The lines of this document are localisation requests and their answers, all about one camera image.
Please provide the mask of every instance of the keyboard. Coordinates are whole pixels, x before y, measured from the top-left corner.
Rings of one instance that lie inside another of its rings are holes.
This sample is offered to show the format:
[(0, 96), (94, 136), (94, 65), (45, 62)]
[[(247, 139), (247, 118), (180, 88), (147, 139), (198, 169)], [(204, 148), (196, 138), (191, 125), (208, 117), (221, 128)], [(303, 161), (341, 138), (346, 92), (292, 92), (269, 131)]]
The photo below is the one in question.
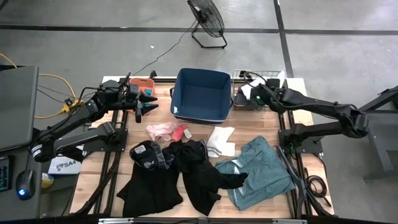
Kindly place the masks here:
[(11, 189), (10, 156), (0, 157), (0, 192)]

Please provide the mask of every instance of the black monitor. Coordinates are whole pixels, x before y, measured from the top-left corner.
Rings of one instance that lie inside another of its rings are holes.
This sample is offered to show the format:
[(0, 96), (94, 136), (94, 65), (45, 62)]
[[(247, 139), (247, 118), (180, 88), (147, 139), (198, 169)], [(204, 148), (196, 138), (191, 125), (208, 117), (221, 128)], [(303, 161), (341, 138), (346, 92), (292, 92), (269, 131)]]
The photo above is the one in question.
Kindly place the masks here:
[(0, 71), (0, 151), (32, 140), (39, 68)]

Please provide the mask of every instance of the orange container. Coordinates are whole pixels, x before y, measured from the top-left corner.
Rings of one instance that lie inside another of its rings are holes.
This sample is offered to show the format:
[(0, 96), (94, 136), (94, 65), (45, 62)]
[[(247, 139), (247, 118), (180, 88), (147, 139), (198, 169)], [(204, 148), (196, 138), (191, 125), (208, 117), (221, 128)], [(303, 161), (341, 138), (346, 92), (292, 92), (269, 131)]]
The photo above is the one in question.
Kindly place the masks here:
[(155, 82), (153, 80), (151, 80), (150, 78), (132, 78), (130, 79), (130, 84), (135, 84), (138, 85), (138, 90), (144, 93), (145, 90), (150, 90), (151, 92), (151, 96), (154, 95), (154, 91), (155, 91)]

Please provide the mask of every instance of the fan stand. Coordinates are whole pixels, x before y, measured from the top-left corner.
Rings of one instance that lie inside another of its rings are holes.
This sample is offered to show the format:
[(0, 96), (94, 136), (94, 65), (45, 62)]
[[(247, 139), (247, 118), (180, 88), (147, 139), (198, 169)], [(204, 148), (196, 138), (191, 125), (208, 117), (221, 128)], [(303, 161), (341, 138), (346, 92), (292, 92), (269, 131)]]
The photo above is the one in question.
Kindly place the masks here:
[(228, 43), (226, 42), (226, 40), (225, 40), (223, 34), (220, 34), (220, 35), (221, 35), (221, 37), (223, 38), (225, 45), (223, 45), (223, 46), (210, 46), (210, 47), (203, 46), (203, 44), (201, 44), (201, 43), (199, 42), (199, 40), (198, 40), (198, 39), (195, 37), (195, 35), (194, 35), (194, 33), (195, 33), (195, 32), (197, 31), (197, 29), (198, 29), (198, 26), (199, 26), (199, 22), (197, 22), (195, 28), (193, 28), (193, 31), (192, 31), (192, 38), (194, 38), (195, 41), (198, 42), (198, 44), (200, 45), (201, 48), (204, 48), (204, 49), (217, 49), (217, 48), (224, 49), (224, 48), (227, 46)]

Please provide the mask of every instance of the teal shirt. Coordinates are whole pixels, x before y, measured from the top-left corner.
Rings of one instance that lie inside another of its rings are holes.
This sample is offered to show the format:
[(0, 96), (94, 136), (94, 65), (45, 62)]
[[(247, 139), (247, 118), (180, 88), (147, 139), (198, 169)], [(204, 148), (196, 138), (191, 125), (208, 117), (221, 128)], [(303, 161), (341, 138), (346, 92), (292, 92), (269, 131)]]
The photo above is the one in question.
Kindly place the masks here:
[(294, 184), (275, 150), (258, 136), (242, 147), (242, 154), (216, 164), (222, 174), (249, 174), (243, 187), (229, 189), (229, 199), (245, 210), (265, 199), (294, 189)]

